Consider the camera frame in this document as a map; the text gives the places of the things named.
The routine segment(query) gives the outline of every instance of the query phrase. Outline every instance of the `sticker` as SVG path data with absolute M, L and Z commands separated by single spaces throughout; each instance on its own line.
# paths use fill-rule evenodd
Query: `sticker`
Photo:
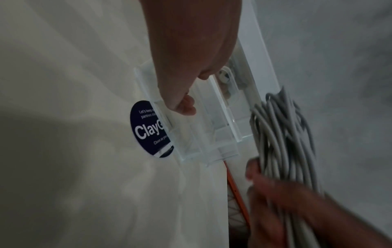
M 144 150 L 158 158 L 173 152 L 174 147 L 149 101 L 135 103 L 129 118 L 135 138 Z

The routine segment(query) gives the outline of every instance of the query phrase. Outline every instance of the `white surface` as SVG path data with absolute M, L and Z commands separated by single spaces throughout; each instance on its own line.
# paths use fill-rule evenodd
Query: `white surface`
M 224 165 L 136 142 L 133 0 L 0 2 L 0 246 L 228 247 Z

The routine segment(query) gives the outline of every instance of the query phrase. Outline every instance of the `gray floor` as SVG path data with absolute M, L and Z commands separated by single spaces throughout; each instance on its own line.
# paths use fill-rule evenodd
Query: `gray floor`
M 392 2 L 256 4 L 279 83 L 312 127 L 325 188 L 392 236 Z

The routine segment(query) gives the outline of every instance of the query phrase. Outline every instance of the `coiled cable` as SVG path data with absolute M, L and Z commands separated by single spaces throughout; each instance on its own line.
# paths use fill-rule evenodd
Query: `coiled cable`
M 265 176 L 297 181 L 323 195 L 309 125 L 284 88 L 276 95 L 267 94 L 266 102 L 254 106 L 250 126 Z M 285 224 L 289 248 L 326 247 L 304 220 L 271 207 Z

